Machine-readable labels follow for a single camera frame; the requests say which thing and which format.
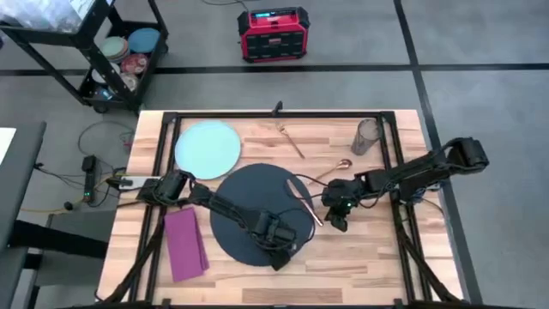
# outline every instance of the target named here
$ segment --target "desk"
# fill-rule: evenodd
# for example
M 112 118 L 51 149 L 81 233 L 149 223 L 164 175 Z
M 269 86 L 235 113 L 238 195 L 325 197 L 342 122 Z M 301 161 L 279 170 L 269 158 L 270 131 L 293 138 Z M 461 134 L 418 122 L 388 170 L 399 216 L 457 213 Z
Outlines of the desk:
M 193 112 L 199 111 L 184 111 L 186 118 L 181 122 L 180 131 L 203 119 L 204 116 L 200 116 L 202 119 L 190 116 Z M 426 152 L 425 140 L 417 112 L 401 110 L 394 113 L 404 160 L 410 161 L 423 155 Z M 129 174 L 151 175 L 163 116 L 162 111 L 142 112 L 128 164 Z M 354 173 L 383 168 L 380 142 L 363 156 L 351 154 L 349 150 L 361 118 L 282 117 L 277 121 L 286 126 L 306 159 L 300 159 L 293 151 L 288 141 L 276 130 L 272 118 L 224 118 L 222 120 L 239 133 L 243 145 L 241 157 L 234 170 L 262 162 L 284 167 L 293 173 L 316 176 L 340 159 L 348 158 L 353 161 L 349 170 L 331 173 L 324 179 L 328 181 L 332 178 L 350 179 Z M 164 151 L 160 174 L 165 173 L 169 165 L 171 144 L 168 141 L 172 140 L 172 132 L 169 127 L 166 142 L 163 145 L 161 143 Z M 389 152 L 392 154 L 390 159 L 394 166 L 394 149 L 390 146 Z M 215 190 L 222 179 L 203 183 Z M 310 185 L 309 190 L 311 194 L 316 194 L 322 187 Z M 136 192 L 124 193 L 120 203 L 127 203 L 135 196 Z M 435 193 L 428 193 L 426 198 L 440 204 Z M 322 218 L 328 210 L 319 199 L 315 200 L 315 208 Z M 428 264 L 449 290 L 461 297 L 455 262 L 441 212 L 429 203 L 418 204 L 415 210 Z M 100 280 L 100 297 L 108 296 L 133 264 L 144 214 L 145 206 L 142 204 L 118 210 Z M 154 210 L 154 215 L 158 215 L 157 209 Z M 394 222 L 387 196 L 373 209 L 354 209 L 348 216 L 347 233 L 339 232 L 329 223 L 318 227 L 315 238 L 278 272 L 269 267 L 251 267 L 232 260 L 215 241 L 209 226 L 208 210 L 196 207 L 196 215 L 210 269 L 205 276 L 173 282 L 164 241 L 160 252 L 154 304 L 159 304 L 164 298 L 172 299 L 174 305 L 386 305 L 392 304 L 396 298 L 406 299 Z M 156 219 L 153 218 L 151 232 L 155 222 Z M 145 297 L 148 272 L 149 267 L 146 264 L 138 288 L 138 300 Z M 421 298 L 415 267 L 412 267 L 412 272 L 416 294 Z

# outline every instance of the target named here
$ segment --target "blue plate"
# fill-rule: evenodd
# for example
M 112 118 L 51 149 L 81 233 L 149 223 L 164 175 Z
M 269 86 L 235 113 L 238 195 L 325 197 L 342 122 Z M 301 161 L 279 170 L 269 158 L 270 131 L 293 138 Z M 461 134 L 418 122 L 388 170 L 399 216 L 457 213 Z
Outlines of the blue plate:
M 141 28 L 130 34 L 128 43 L 133 52 L 148 53 L 152 52 L 158 42 L 160 32 L 153 28 Z
M 240 137 L 228 124 L 206 120 L 179 136 L 175 161 L 197 179 L 215 179 L 229 172 L 240 156 Z

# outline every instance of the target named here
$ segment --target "black round mat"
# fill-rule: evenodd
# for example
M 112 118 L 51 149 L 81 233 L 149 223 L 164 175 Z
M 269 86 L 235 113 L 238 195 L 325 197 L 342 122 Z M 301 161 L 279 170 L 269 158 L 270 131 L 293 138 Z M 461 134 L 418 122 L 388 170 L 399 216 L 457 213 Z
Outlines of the black round mat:
M 269 164 L 254 164 L 243 167 L 229 175 L 217 190 L 217 194 L 247 209 L 266 209 L 281 214 L 281 219 L 296 231 L 295 254 L 311 236 L 313 220 L 305 206 L 295 198 L 289 197 L 286 181 L 290 179 L 298 189 L 305 203 L 312 206 L 311 195 L 305 185 L 289 171 Z M 269 266 L 268 255 L 257 247 L 237 223 L 210 212 L 210 223 L 214 236 L 221 248 L 235 260 L 252 266 Z

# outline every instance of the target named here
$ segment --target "purple napkin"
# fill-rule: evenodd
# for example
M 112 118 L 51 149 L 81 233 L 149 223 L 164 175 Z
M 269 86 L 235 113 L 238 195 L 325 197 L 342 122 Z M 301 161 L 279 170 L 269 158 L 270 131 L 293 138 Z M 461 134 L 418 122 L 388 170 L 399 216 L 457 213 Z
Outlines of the purple napkin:
M 170 265 L 174 282 L 204 274 L 209 268 L 202 235 L 193 208 L 182 209 L 164 217 Z

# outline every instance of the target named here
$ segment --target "metal cart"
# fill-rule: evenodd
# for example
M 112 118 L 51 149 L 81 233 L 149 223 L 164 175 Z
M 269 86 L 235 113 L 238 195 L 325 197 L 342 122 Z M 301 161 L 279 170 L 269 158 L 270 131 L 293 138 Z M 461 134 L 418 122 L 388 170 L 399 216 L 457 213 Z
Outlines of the metal cart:
M 166 24 L 160 15 L 156 2 L 148 0 L 151 10 L 157 22 L 123 21 L 117 10 L 114 8 L 114 1 L 108 3 L 106 0 L 95 0 L 86 16 L 82 19 L 80 27 L 74 33 L 60 33 L 48 30 L 38 30 L 26 27 L 10 25 L 0 22 L 0 30 L 4 31 L 17 45 L 29 56 L 38 62 L 44 70 L 52 75 L 72 96 L 84 106 L 91 106 L 98 113 L 105 113 L 110 108 L 125 109 L 132 111 L 135 115 L 139 113 L 143 95 L 151 81 L 152 74 L 160 59 L 160 56 L 168 51 L 166 40 L 168 31 Z M 99 31 L 101 24 L 108 17 L 112 27 L 107 37 L 119 36 L 128 39 L 131 33 L 137 29 L 151 27 L 160 32 L 160 37 L 153 51 L 148 56 L 148 66 L 142 72 L 137 88 L 134 91 L 125 85 L 111 67 L 107 58 L 94 43 L 94 37 Z M 78 89 L 73 87 L 42 55 L 40 55 L 30 43 L 46 45 L 72 46 L 77 48 L 91 64 L 86 76 Z M 92 71 L 96 69 L 105 79 L 106 84 L 111 88 L 114 95 L 110 99 L 94 96 L 96 83 L 92 79 Z

